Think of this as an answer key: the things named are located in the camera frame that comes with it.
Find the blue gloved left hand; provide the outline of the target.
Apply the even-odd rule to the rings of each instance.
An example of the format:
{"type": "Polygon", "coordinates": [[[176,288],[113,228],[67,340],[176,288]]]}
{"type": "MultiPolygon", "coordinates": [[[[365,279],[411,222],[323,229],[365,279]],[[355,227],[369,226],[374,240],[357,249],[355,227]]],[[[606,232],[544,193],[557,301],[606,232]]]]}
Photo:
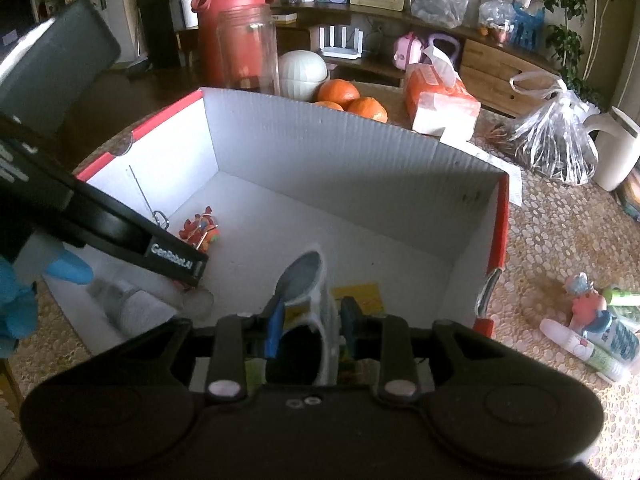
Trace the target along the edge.
{"type": "MultiPolygon", "coordinates": [[[[59,280],[87,285],[93,270],[84,260],[66,249],[44,269],[59,280]]],[[[38,323],[38,301],[35,283],[22,283],[12,263],[1,258],[1,359],[7,359],[18,343],[35,333],[38,323]]]]}

